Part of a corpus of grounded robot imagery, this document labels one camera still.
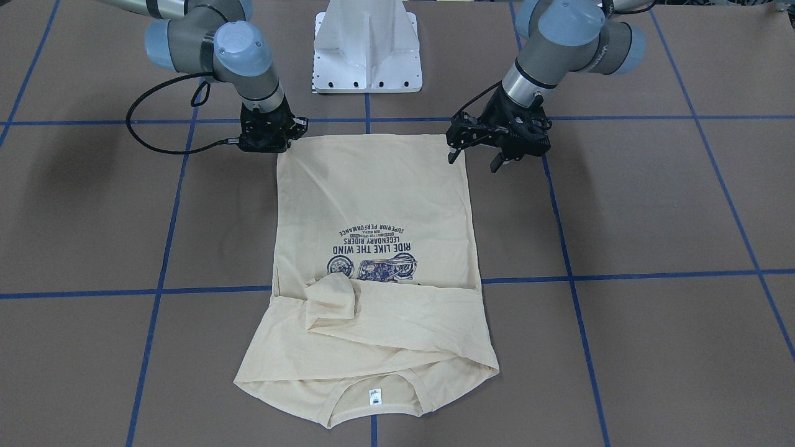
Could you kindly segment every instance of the black cable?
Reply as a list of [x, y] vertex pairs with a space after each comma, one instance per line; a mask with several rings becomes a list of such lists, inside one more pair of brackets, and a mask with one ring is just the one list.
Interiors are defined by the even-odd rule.
[[647, 5], [646, 7], [641, 8], [640, 10], [613, 11], [613, 14], [628, 16], [628, 15], [631, 15], [631, 14], [645, 13], [646, 11], [651, 11], [651, 9], [654, 8], [654, 5], [656, 5], [656, 4], [657, 4], [657, 0], [654, 0], [653, 2], [649, 3], [649, 5]]
[[[127, 125], [127, 130], [130, 132], [130, 135], [132, 135], [133, 138], [135, 138], [135, 141], [141, 143], [146, 149], [153, 150], [153, 151], [158, 152], [160, 154], [171, 154], [171, 155], [197, 154], [199, 152], [208, 150], [211, 147], [221, 146], [221, 145], [225, 145], [225, 144], [236, 144], [238, 142], [237, 138], [226, 138], [224, 140], [218, 140], [217, 142], [210, 143], [210, 144], [208, 144], [206, 146], [201, 146], [200, 148], [194, 149], [194, 150], [165, 150], [165, 149], [160, 149], [159, 147], [152, 146], [148, 142], [143, 141], [141, 139], [141, 137], [139, 137], [138, 134], [135, 133], [135, 130], [133, 130], [133, 124], [132, 124], [133, 112], [135, 112], [135, 109], [138, 108], [139, 105], [141, 105], [141, 103], [143, 102], [144, 99], [149, 98], [149, 96], [152, 95], [154, 92], [159, 91], [159, 90], [161, 90], [163, 88], [166, 88], [166, 87], [168, 87], [171, 84], [176, 84], [176, 83], [178, 83], [180, 81], [184, 81], [184, 80], [200, 78], [202, 76], [212, 76], [212, 73], [211, 72], [201, 72], [201, 73], [195, 73], [195, 74], [192, 74], [192, 75], [178, 76], [178, 77], [176, 77], [176, 78], [174, 78], [172, 80], [167, 80], [164, 83], [158, 84], [158, 85], [150, 88], [149, 90], [147, 90], [143, 95], [138, 96], [138, 99], [136, 99], [135, 102], [133, 102], [133, 105], [131, 105], [130, 109], [127, 111], [127, 116], [125, 118], [125, 124]], [[200, 93], [201, 89], [204, 87], [205, 84], [207, 85], [207, 94], [204, 96], [204, 99], [202, 101], [197, 103], [196, 102], [196, 97], [198, 96], [198, 94]], [[191, 98], [191, 105], [194, 106], [194, 107], [198, 107], [198, 106], [206, 103], [207, 102], [207, 98], [209, 97], [209, 95], [210, 95], [209, 83], [207, 83], [207, 81], [203, 81], [201, 84], [199, 84], [199, 88], [197, 88], [196, 92], [193, 94], [193, 97]]]
[[[197, 87], [196, 91], [193, 92], [193, 97], [191, 98], [191, 107], [202, 107], [204, 103], [210, 99], [210, 86], [211, 85], [207, 82], [207, 80], [202, 80], [199, 83], [199, 87]], [[204, 97], [199, 102], [196, 102], [196, 97], [199, 95], [199, 93], [201, 93], [202, 88], [205, 87], [207, 88], [207, 91], [204, 92]]]
[[496, 82], [494, 85], [492, 85], [491, 87], [487, 88], [487, 89], [486, 89], [486, 90], [484, 90], [484, 91], [481, 91], [481, 92], [480, 92], [480, 94], [478, 94], [478, 95], [477, 95], [475, 98], [472, 98], [472, 99], [470, 99], [468, 103], [466, 103], [466, 104], [464, 104], [463, 106], [461, 106], [461, 108], [460, 108], [460, 109], [458, 109], [458, 111], [456, 112], [456, 114], [455, 114], [455, 115], [453, 115], [453, 116], [457, 116], [458, 114], [460, 114], [461, 112], [463, 112], [463, 109], [465, 109], [465, 108], [469, 107], [469, 106], [470, 106], [470, 105], [471, 105], [473, 102], [475, 102], [475, 101], [477, 101], [478, 99], [482, 98], [482, 97], [483, 97], [483, 95], [485, 95], [485, 94], [486, 94], [486, 93], [488, 93], [489, 91], [492, 91], [492, 90], [494, 90], [495, 88], [497, 88], [497, 86], [498, 86], [498, 85], [499, 85], [501, 82], [502, 82], [502, 81], [501, 81], [501, 80], [499, 80], [499, 81], [497, 81], [497, 82]]

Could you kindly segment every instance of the beige t-shirt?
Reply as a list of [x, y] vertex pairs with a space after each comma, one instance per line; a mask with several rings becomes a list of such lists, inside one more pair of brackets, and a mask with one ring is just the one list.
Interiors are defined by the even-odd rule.
[[464, 163], [443, 135], [303, 138], [277, 163], [273, 296], [235, 378], [331, 428], [498, 373]]

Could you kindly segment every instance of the blue tape line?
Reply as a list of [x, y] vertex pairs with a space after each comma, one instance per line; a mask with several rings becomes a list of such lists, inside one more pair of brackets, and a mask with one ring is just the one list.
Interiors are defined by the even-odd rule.
[[[795, 115], [696, 115], [698, 119], [766, 120], [795, 119]], [[621, 121], [621, 120], [666, 120], [693, 119], [693, 115], [572, 115], [550, 116], [553, 121]], [[367, 122], [368, 118], [310, 118], [311, 122]], [[448, 122], [448, 116], [417, 116], [396, 118], [369, 118], [370, 122]], [[189, 124], [190, 119], [134, 119], [133, 124]], [[239, 119], [197, 119], [198, 124], [237, 124]], [[124, 120], [61, 120], [61, 121], [0, 121], [0, 126], [122, 126]]]
[[271, 286], [230, 286], [230, 287], [179, 287], [163, 289], [164, 295], [183, 293], [229, 293], [229, 292], [270, 292]]
[[555, 197], [555, 187], [552, 183], [552, 174], [549, 172], [549, 163], [547, 157], [541, 158], [544, 162], [544, 175], [547, 177], [549, 183], [549, 199], [552, 202], [552, 210], [555, 213], [555, 220], [557, 222], [557, 231], [560, 236], [560, 249], [563, 252], [563, 261], [566, 265], [566, 274], [568, 275], [568, 288], [572, 292], [572, 303], [574, 304], [574, 313], [577, 316], [577, 325], [580, 327], [580, 340], [583, 344], [583, 352], [585, 354], [585, 363], [588, 366], [588, 376], [591, 379], [591, 390], [594, 395], [594, 402], [596, 404], [596, 413], [599, 416], [599, 426], [602, 429], [602, 440], [605, 447], [610, 447], [610, 436], [607, 433], [607, 423], [604, 418], [604, 411], [602, 409], [602, 398], [599, 396], [599, 384], [596, 382], [596, 373], [594, 371], [593, 361], [591, 359], [591, 348], [588, 344], [588, 335], [585, 332], [585, 323], [583, 322], [583, 314], [580, 310], [580, 299], [577, 296], [577, 288], [574, 282], [574, 275], [572, 273], [572, 263], [568, 257], [568, 248], [566, 247], [566, 238], [563, 232], [563, 222], [560, 219], [560, 210], [557, 207], [557, 199]]
[[416, 118], [370, 118], [371, 122], [435, 122], [435, 121], [446, 121], [450, 122], [449, 116], [422, 116]]
[[483, 278], [481, 284], [517, 284], [527, 282], [567, 282], [568, 276], [536, 276], [528, 278]]
[[720, 188], [723, 190], [723, 195], [726, 197], [726, 202], [729, 204], [729, 208], [731, 209], [731, 214], [735, 218], [735, 223], [737, 224], [737, 228], [740, 231], [740, 235], [743, 237], [743, 242], [745, 243], [746, 249], [748, 250], [748, 255], [750, 256], [751, 262], [754, 264], [754, 269], [757, 272], [759, 277], [759, 282], [762, 284], [762, 289], [765, 291], [765, 296], [767, 297], [767, 302], [770, 305], [770, 309], [773, 311], [773, 315], [776, 318], [776, 322], [778, 323], [778, 328], [781, 330], [781, 334], [784, 336], [784, 341], [789, 349], [789, 354], [795, 361], [795, 347], [793, 346], [792, 340], [789, 338], [789, 333], [787, 332], [786, 326], [784, 326], [784, 320], [781, 318], [781, 314], [778, 312], [778, 307], [776, 306], [776, 302], [773, 299], [773, 295], [770, 293], [770, 289], [767, 286], [767, 281], [765, 280], [765, 276], [762, 274], [762, 270], [759, 267], [759, 262], [756, 259], [756, 255], [754, 254], [754, 248], [750, 245], [750, 240], [748, 239], [748, 235], [746, 234], [745, 228], [743, 227], [743, 222], [740, 221], [739, 214], [737, 213], [737, 208], [735, 208], [735, 203], [731, 199], [731, 195], [729, 194], [729, 189], [726, 186], [726, 182], [723, 181], [723, 175], [720, 173], [720, 168], [718, 167], [718, 162], [715, 160], [715, 155], [712, 153], [712, 148], [709, 146], [709, 141], [707, 140], [707, 135], [704, 133], [704, 128], [701, 126], [701, 121], [696, 114], [696, 108], [693, 106], [693, 103], [690, 99], [690, 95], [688, 94], [688, 89], [684, 86], [684, 82], [682, 81], [682, 76], [679, 73], [679, 68], [677, 67], [677, 63], [673, 60], [673, 55], [671, 54], [671, 50], [668, 46], [668, 42], [665, 40], [665, 36], [662, 33], [662, 28], [660, 27], [659, 22], [657, 22], [657, 16], [654, 15], [654, 11], [649, 11], [651, 15], [651, 19], [654, 22], [654, 27], [657, 29], [657, 34], [660, 35], [660, 40], [662, 41], [662, 46], [665, 48], [665, 54], [668, 55], [668, 60], [671, 63], [671, 67], [673, 67], [674, 74], [677, 75], [677, 81], [679, 81], [679, 87], [682, 89], [682, 94], [684, 95], [685, 101], [688, 103], [688, 107], [690, 107], [690, 112], [692, 113], [693, 121], [696, 122], [696, 127], [698, 127], [699, 134], [701, 135], [701, 141], [704, 144], [704, 148], [707, 150], [707, 155], [709, 156], [709, 161], [712, 163], [712, 168], [715, 170], [715, 176], [718, 178], [718, 182], [720, 183]]
[[370, 447], [378, 447], [378, 416], [370, 415]]
[[698, 119], [795, 119], [795, 115], [696, 115], [696, 117]]
[[608, 121], [608, 120], [658, 120], [658, 119], [692, 119], [691, 115], [583, 115], [583, 116], [550, 116], [553, 121]]
[[370, 93], [364, 94], [364, 133], [370, 133]]
[[514, 3], [511, 2], [508, 4], [508, 6], [510, 7], [510, 27], [514, 30], [514, 36], [516, 37], [516, 46], [517, 48], [519, 48], [519, 51], [521, 51], [522, 39], [519, 37], [519, 32], [517, 32], [516, 26], [514, 26], [514, 23], [516, 23], [516, 11], [514, 11]]
[[49, 20], [47, 20], [47, 27], [45, 28], [45, 33], [41, 36], [41, 41], [39, 41], [39, 46], [38, 48], [36, 48], [36, 54], [33, 55], [33, 60], [30, 62], [30, 66], [28, 67], [28, 72], [25, 74], [25, 78], [22, 81], [22, 86], [19, 87], [17, 98], [14, 100], [14, 105], [11, 107], [11, 113], [9, 113], [8, 119], [6, 120], [6, 124], [2, 128], [2, 134], [0, 134], [0, 147], [2, 147], [2, 143], [6, 140], [6, 135], [8, 134], [8, 129], [10, 128], [10, 124], [14, 120], [14, 115], [17, 114], [19, 103], [22, 101], [22, 95], [25, 94], [25, 89], [28, 87], [30, 76], [33, 74], [33, 69], [36, 67], [36, 62], [39, 61], [39, 56], [41, 56], [41, 50], [45, 47], [45, 42], [47, 41], [47, 37], [49, 36], [50, 29], [52, 29], [52, 22], [55, 20], [55, 13], [58, 11], [59, 4], [60, 0], [55, 0], [55, 3], [52, 5], [52, 12], [50, 13]]
[[[588, 281], [631, 281], [638, 279], [669, 279], [669, 278], [716, 278], [727, 276], [755, 276], [756, 270], [717, 270], [693, 272], [662, 272], [662, 273], [636, 273], [636, 274], [585, 274], [574, 275], [576, 282]], [[795, 269], [768, 269], [762, 274], [788, 275], [795, 274]], [[481, 284], [522, 284], [536, 282], [567, 282], [568, 276], [530, 276], [516, 278], [483, 278]], [[212, 287], [173, 287], [164, 288], [160, 293], [164, 295], [179, 295], [188, 293], [239, 293], [239, 292], [270, 292], [270, 285], [260, 286], [212, 286]], [[67, 290], [60, 292], [16, 292], [0, 293], [0, 300], [14, 300], [26, 298], [68, 298], [68, 297], [119, 297], [130, 295], [154, 295], [158, 289], [130, 289], [130, 290]]]
[[795, 269], [762, 270], [763, 274], [795, 274]]
[[[191, 126], [188, 129], [188, 140], [185, 143], [185, 150], [190, 150], [193, 143], [193, 132], [196, 129], [196, 118], [198, 118], [199, 108], [193, 109], [193, 116], [191, 117]], [[180, 178], [176, 183], [176, 194], [174, 196], [174, 206], [171, 211], [171, 221], [169, 222], [169, 235], [165, 240], [165, 249], [163, 250], [163, 266], [160, 270], [160, 277], [157, 280], [157, 295], [155, 295], [154, 303], [152, 305], [152, 316], [149, 320], [149, 331], [146, 335], [146, 346], [144, 347], [144, 357], [141, 362], [141, 373], [138, 376], [138, 389], [135, 392], [135, 401], [133, 403], [133, 413], [130, 416], [130, 428], [127, 430], [127, 443], [126, 447], [132, 447], [133, 439], [135, 437], [135, 427], [138, 424], [138, 411], [141, 409], [141, 398], [144, 392], [144, 384], [146, 382], [146, 372], [149, 368], [149, 354], [152, 352], [152, 343], [154, 340], [154, 329], [157, 325], [157, 314], [160, 311], [160, 301], [162, 297], [163, 285], [165, 284], [166, 270], [169, 268], [169, 256], [171, 254], [171, 243], [174, 238], [174, 229], [176, 228], [176, 215], [180, 211], [180, 194], [182, 192], [182, 181], [185, 178], [185, 168], [188, 165], [188, 154], [182, 156], [182, 166], [180, 168]]]
[[756, 270], [693, 271], [672, 273], [639, 274], [583, 274], [574, 276], [575, 281], [620, 281], [628, 279], [667, 279], [667, 278], [716, 278], [725, 276], [753, 276]]
[[157, 294], [152, 304], [152, 316], [149, 318], [149, 331], [146, 333], [146, 346], [144, 347], [144, 358], [141, 362], [141, 371], [138, 373], [138, 386], [135, 391], [135, 401], [133, 402], [133, 413], [130, 417], [130, 428], [127, 430], [126, 447], [132, 447], [133, 437], [135, 436], [135, 426], [138, 424], [138, 410], [141, 409], [141, 397], [144, 394], [144, 382], [146, 381], [146, 370], [149, 368], [149, 353], [152, 351], [152, 341], [154, 339], [154, 327], [157, 324], [157, 313], [160, 311], [161, 295]]
[[365, 122], [366, 118], [310, 118], [309, 122]]
[[130, 295], [154, 295], [156, 293], [157, 289], [20, 292], [20, 293], [0, 293], [0, 300], [22, 300], [30, 298], [121, 297], [121, 296], [130, 296]]

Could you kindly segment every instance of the motorcycle graphic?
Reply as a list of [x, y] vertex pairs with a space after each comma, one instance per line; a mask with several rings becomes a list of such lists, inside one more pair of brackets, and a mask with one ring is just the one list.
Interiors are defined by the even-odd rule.
[[[397, 282], [398, 279], [413, 279], [417, 270], [417, 260], [409, 253], [398, 253], [391, 259], [365, 259], [356, 270], [356, 279], [364, 281]], [[344, 273], [350, 277], [353, 262], [347, 257], [337, 255], [328, 262], [327, 271]]]

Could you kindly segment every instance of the graphic print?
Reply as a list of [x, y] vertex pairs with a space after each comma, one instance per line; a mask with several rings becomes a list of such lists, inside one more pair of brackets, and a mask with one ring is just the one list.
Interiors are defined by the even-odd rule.
[[408, 253], [399, 253], [392, 259], [367, 259], [359, 264], [356, 279], [365, 281], [397, 282], [414, 279], [417, 260]]
[[[398, 282], [414, 279], [417, 260], [410, 253], [411, 243], [405, 241], [404, 232], [400, 227], [375, 223], [346, 228], [339, 232], [342, 244], [332, 248], [333, 256], [326, 265], [326, 271], [364, 281]], [[359, 263], [355, 276], [356, 262], [351, 258]]]
[[332, 273], [344, 273], [345, 276], [350, 277], [351, 272], [353, 272], [353, 261], [347, 256], [335, 256], [332, 258], [331, 261], [328, 261], [328, 265], [326, 266], [326, 271], [329, 274]]

